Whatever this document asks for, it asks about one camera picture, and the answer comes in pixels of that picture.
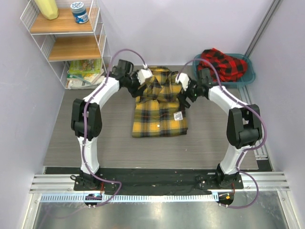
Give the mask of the yellow plaid long sleeve shirt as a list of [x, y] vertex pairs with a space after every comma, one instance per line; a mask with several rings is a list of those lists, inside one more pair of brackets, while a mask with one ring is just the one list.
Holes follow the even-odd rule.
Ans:
[[182, 86], [175, 81], [178, 72], [163, 66], [150, 70], [152, 77], [143, 85], [143, 94], [135, 98], [132, 137], [187, 134], [185, 107], [178, 99]]

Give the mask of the teal plastic basket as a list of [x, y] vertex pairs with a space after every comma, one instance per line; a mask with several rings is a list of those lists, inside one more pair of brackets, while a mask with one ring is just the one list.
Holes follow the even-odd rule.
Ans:
[[[230, 57], [234, 57], [240, 60], [243, 60], [247, 63], [247, 71], [243, 74], [243, 76], [237, 80], [237, 82], [222, 82], [221, 84], [224, 85], [226, 88], [242, 88], [248, 84], [251, 84], [255, 78], [256, 78], [256, 74], [255, 71], [253, 69], [252, 66], [252, 62], [249, 58], [247, 58], [246, 56], [239, 54], [239, 53], [225, 53], [226, 55], [230, 56]], [[195, 77], [195, 79], [197, 80], [197, 76], [198, 76], [198, 65], [199, 65], [200, 61], [194, 61], [193, 62], [193, 75]]]

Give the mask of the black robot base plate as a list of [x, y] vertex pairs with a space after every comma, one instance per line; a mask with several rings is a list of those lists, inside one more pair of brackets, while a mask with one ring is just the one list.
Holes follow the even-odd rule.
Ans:
[[71, 175], [75, 191], [118, 192], [129, 196], [207, 195], [212, 190], [243, 189], [241, 175], [225, 178], [215, 169], [101, 168], [97, 176]]

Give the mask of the yellow plastic bottle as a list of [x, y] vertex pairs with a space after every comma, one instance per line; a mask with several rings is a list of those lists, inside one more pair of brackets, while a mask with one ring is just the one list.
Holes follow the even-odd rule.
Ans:
[[56, 19], [59, 15], [59, 10], [55, 0], [35, 0], [42, 15], [49, 20]]

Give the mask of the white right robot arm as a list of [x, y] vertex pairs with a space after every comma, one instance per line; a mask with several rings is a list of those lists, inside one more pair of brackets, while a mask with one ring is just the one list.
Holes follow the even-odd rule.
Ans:
[[220, 188], [229, 188], [238, 180], [240, 164], [246, 151], [262, 138], [261, 121], [253, 113], [260, 114], [259, 107], [242, 102], [224, 86], [204, 82], [203, 79], [197, 82], [185, 73], [178, 74], [175, 81], [182, 86], [179, 101], [187, 108], [190, 104], [186, 98], [195, 102], [197, 97], [204, 96], [227, 114], [226, 137], [229, 146], [223, 160], [217, 165], [215, 182]]

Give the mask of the aluminium frame rail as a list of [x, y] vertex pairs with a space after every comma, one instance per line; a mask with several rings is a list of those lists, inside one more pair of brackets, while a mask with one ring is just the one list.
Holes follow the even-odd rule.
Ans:
[[267, 29], [269, 23], [271, 22], [272, 18], [276, 14], [277, 10], [279, 9], [280, 5], [282, 4], [282, 0], [273, 0], [271, 5], [269, 6], [267, 12], [265, 13], [258, 29], [256, 30], [254, 37], [252, 38], [246, 52], [245, 56], [250, 57], [253, 53], [256, 45], [260, 41], [262, 35], [264, 34], [265, 30]]

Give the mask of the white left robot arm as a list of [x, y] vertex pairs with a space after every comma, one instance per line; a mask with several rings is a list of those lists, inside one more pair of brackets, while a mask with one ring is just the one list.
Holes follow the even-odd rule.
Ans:
[[97, 140], [102, 131], [101, 109], [122, 87], [136, 95], [143, 80], [138, 79], [133, 68], [133, 63], [119, 60], [93, 92], [73, 101], [71, 128], [81, 150], [80, 174], [71, 177], [76, 185], [88, 187], [90, 190], [97, 190], [101, 186], [100, 164], [97, 157]]

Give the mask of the red plaid long sleeve shirt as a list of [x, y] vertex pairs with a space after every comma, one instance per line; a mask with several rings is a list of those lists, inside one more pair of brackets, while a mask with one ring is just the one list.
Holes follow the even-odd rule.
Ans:
[[215, 48], [204, 50], [200, 58], [213, 65], [221, 82], [237, 82], [248, 70], [245, 60], [229, 56]]

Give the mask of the stack of books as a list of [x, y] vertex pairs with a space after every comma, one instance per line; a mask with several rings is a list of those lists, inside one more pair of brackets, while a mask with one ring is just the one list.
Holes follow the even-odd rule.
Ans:
[[99, 73], [72, 74], [67, 72], [66, 89], [92, 89], [99, 86], [105, 77], [104, 69]]

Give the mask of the blue lidded jar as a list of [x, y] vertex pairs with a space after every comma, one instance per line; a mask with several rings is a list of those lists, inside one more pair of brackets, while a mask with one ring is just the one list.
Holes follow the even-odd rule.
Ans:
[[89, 18], [85, 8], [85, 5], [81, 1], [74, 2], [70, 5], [74, 20], [77, 24], [86, 23]]

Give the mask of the green picture book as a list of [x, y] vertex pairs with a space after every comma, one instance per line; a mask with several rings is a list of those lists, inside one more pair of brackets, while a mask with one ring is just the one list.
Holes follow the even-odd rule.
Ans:
[[102, 71], [101, 59], [71, 61], [69, 68], [70, 74], [100, 73], [101, 71]]

